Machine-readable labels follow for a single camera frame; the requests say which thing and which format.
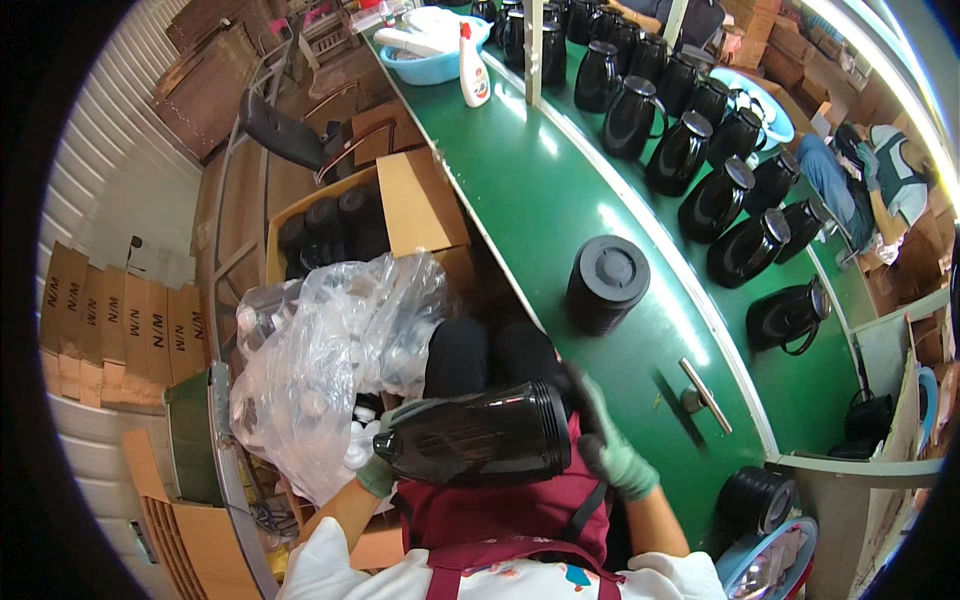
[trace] black pants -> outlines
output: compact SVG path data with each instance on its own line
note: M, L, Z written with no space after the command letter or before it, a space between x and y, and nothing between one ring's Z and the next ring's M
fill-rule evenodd
M533 324L507 324L491 335L473 319L454 319L440 324L430 340L423 397L479 394L537 379L556 385L560 363ZM569 419L566 403L564 409Z

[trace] corrugated metal wall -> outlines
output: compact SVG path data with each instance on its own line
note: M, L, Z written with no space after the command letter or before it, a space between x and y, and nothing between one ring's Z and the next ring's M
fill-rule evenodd
M63 129L47 185L37 286L54 241L123 268L132 235L190 253L201 168L150 108L178 57L164 33L187 0L143 0L107 42Z
M118 26L64 127L43 207L37 298L54 241L103 268L125 268L131 237L190 254L201 168L150 108L156 81L178 57L164 33L187 0L143 0ZM141 549L142 519L120 434L147 427L164 483L173 484L166 418L92 409L50 396L67 460L91 511L130 572L154 598L175 598Z

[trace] white shirt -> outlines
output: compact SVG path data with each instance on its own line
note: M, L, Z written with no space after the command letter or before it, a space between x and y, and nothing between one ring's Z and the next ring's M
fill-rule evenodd
M347 539L340 524L327 517L310 539L290 553L277 600L422 600L433 569L426 550L411 550L399 564L371 576L350 568ZM726 600L713 562L704 552L686 558L648 552L631 558L627 580L619 584L624 600ZM597 597L599 577L577 566L520 559L494 563L464 575L460 600L531 600Z
M879 150L880 146L887 143L887 141L897 133L900 133L900 130L896 127L890 125L873 125L870 127L870 141L873 143L874 148ZM901 145L902 142L900 144L894 144L893 147L889 149L889 156L893 161L894 168L897 170L897 175L903 180L914 173L913 169L903 161L903 157L900 155ZM903 219L909 227L913 227L913 225L917 223L917 220L924 214L924 209L926 209L926 184L919 182L906 184L887 205L887 211L890 213L890 216L896 216L899 212L903 215Z

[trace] workbench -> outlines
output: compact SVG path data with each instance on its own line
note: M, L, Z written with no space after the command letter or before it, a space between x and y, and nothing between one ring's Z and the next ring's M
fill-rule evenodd
M376 54L372 34L364 38ZM443 158L520 301L561 356L600 384L624 435L660 471L691 548L706 548L714 502L731 473L792 451L824 454L843 440L844 415L861 387L850 329L875 317L863 276L838 270L834 256L845 242L835 236L739 289L714 284L706 277L707 247L687 244L678 232L683 198L662 197L644 182L642 165L657 141L639 163L609 158L596 135L603 115L573 106L586 48L567 42L567 86L545 89L539 108L525 103L522 77L503 65L490 42L488 49L492 97L480 108L466 106L456 80L417 87L384 71ZM815 193L803 179L786 203ZM562 300L577 250L606 234L636 244L652 279L626 320L593 339L567 320ZM816 274L828 286L833 311L811 348L798 357L779 349L751 354L744 325L750 304ZM690 379L681 358L712 390L730 435L710 411L690 415L682 407Z

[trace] hand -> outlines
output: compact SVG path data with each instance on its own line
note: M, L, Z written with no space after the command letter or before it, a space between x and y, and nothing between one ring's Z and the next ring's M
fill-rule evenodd
M876 158L874 151L865 142L860 142L856 145L856 157L863 163L863 180L867 184L867 191L873 192L880 189L880 184L876 180L880 161Z
M562 369L569 378L567 399L580 414L583 435L577 449L587 468L616 488L624 502L647 497L660 484L660 474L613 424L600 386L569 362L563 362Z
M414 406L420 404L422 400L411 400L393 410L389 410L380 417L380 431L387 431L393 424L394 419ZM357 470L357 481L367 492L372 493L378 498L385 498L390 495L394 489L394 482L398 479L393 466L383 460L376 454L370 457L367 463Z

